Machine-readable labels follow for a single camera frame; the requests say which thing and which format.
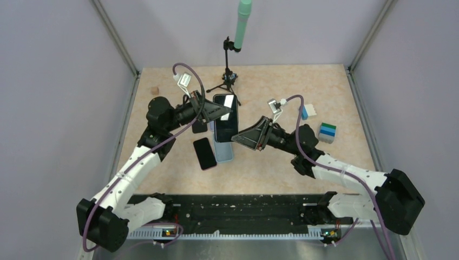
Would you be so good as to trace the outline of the light blue phone case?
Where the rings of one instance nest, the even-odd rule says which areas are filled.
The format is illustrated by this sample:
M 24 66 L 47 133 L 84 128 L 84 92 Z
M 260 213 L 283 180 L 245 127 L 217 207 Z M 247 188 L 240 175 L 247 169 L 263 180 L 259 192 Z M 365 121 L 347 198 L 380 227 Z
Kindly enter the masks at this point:
M 226 163 L 234 159 L 231 142 L 213 142 L 217 163 Z

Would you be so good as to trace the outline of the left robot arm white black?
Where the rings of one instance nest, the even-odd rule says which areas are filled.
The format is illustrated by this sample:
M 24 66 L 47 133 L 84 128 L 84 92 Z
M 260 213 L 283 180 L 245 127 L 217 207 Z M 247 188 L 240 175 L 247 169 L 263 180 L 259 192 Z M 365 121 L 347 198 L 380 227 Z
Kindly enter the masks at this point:
M 148 104 L 148 125 L 128 161 L 100 192 L 90 200 L 82 199 L 76 207 L 83 251 L 91 252 L 88 242 L 92 242 L 115 252 L 132 231 L 154 220 L 169 223 L 174 215 L 169 199 L 153 194 L 129 204 L 131 197 L 172 149 L 178 137 L 173 130 L 183 133 L 196 121 L 208 123 L 230 112 L 229 107 L 205 99 L 197 90 L 187 103 L 176 107 L 163 96 L 153 98 Z

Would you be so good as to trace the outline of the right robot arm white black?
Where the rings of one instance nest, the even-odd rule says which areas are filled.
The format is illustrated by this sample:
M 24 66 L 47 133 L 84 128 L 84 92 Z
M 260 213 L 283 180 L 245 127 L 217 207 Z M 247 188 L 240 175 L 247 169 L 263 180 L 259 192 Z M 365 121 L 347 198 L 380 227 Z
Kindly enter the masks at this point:
M 254 151 L 271 146 L 293 154 L 291 164 L 300 175 L 352 190 L 352 194 L 325 195 L 317 208 L 318 218 L 324 223 L 346 217 L 380 220 L 388 230 L 406 236 L 425 206 L 424 198 L 405 172 L 377 172 L 339 161 L 316 148 L 318 139 L 308 124 L 287 133 L 272 119 L 262 116 L 231 140 Z

